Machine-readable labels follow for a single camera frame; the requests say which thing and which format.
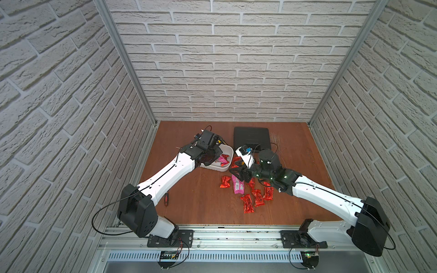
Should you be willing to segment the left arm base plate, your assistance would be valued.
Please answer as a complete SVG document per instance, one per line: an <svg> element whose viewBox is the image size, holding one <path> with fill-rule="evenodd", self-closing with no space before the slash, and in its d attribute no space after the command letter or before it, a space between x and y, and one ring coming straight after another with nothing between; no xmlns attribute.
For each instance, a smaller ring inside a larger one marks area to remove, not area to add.
<svg viewBox="0 0 437 273"><path fill-rule="evenodd" d="M159 237L157 235L149 235L147 242L148 248L177 248L182 244L186 248L192 247L194 230L178 229L168 238Z"/></svg>

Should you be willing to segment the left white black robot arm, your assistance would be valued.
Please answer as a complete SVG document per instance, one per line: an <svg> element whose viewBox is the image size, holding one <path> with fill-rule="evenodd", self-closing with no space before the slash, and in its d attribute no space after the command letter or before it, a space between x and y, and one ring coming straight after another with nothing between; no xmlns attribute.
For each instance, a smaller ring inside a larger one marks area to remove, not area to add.
<svg viewBox="0 0 437 273"><path fill-rule="evenodd" d="M175 158L150 179L121 192L117 218L139 238L148 235L173 238L176 225L157 214L161 198L184 176L200 165L209 166L223 153L223 138L204 130L189 144L179 149Z"/></svg>

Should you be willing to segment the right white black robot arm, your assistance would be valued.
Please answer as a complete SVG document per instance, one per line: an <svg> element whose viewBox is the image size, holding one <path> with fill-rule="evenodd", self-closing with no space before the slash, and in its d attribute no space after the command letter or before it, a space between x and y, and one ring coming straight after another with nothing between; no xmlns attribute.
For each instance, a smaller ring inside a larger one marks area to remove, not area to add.
<svg viewBox="0 0 437 273"><path fill-rule="evenodd" d="M279 156L269 149L260 151L256 158L253 149L243 145L236 149L236 154L241 159L231 173L238 179L247 183L256 179L268 188L307 200L340 217L340 221L334 222L306 220L298 234L301 245L340 242L355 245L371 256L382 256L386 241L391 239L390 221L378 200L372 197L362 200L318 184L284 168Z"/></svg>

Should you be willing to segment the red tea bag box front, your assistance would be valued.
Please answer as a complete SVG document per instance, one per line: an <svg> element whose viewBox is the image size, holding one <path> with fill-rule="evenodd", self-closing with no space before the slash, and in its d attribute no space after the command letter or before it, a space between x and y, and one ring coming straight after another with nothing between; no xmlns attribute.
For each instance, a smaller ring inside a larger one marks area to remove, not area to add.
<svg viewBox="0 0 437 273"><path fill-rule="evenodd" d="M254 213L252 198L251 198L250 194L246 194L246 195L241 196L240 200L243 202L244 213Z"/></svg>

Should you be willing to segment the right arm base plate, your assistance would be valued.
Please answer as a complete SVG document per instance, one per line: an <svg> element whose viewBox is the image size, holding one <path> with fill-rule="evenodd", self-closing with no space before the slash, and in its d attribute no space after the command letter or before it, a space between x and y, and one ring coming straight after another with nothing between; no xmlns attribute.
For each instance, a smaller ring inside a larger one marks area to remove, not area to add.
<svg viewBox="0 0 437 273"><path fill-rule="evenodd" d="M298 230L281 230L281 242L284 249L327 249L325 241L316 242L307 233Z"/></svg>

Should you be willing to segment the red tea bag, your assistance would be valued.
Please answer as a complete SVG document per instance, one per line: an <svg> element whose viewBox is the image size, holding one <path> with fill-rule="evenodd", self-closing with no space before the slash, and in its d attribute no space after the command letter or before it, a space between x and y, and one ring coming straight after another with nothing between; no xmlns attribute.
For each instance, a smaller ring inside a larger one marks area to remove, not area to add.
<svg viewBox="0 0 437 273"><path fill-rule="evenodd" d="M263 199L266 201L273 200L274 187L268 182L263 182L262 184L264 186Z"/></svg>
<svg viewBox="0 0 437 273"><path fill-rule="evenodd" d="M222 176L220 188L230 188L231 187L231 177L230 176Z"/></svg>
<svg viewBox="0 0 437 273"><path fill-rule="evenodd" d="M230 169L239 167L238 162L241 161L241 157L233 157Z"/></svg>
<svg viewBox="0 0 437 273"><path fill-rule="evenodd" d="M251 180L248 182L248 186L250 187L251 190L254 190L255 188L255 179L251 178Z"/></svg>

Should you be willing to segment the red tea bag box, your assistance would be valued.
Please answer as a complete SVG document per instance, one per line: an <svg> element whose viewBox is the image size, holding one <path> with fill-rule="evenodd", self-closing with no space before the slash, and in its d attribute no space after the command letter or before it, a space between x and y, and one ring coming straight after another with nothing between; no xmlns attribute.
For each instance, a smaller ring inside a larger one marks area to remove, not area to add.
<svg viewBox="0 0 437 273"><path fill-rule="evenodd" d="M244 213L254 213L252 198L251 198L250 194L246 194L246 195L241 196L240 200L243 202Z"/></svg>
<svg viewBox="0 0 437 273"><path fill-rule="evenodd" d="M265 205L265 201L260 189L253 189L252 195L254 196L254 207Z"/></svg>

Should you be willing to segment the pink tea bag packet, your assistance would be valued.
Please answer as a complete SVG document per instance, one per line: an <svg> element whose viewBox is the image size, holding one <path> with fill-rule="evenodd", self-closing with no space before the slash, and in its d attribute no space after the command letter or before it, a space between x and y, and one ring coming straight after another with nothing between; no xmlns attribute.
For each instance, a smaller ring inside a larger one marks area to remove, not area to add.
<svg viewBox="0 0 437 273"><path fill-rule="evenodd" d="M232 175L233 190L235 194L243 195L245 193L244 182L240 181L236 176Z"/></svg>

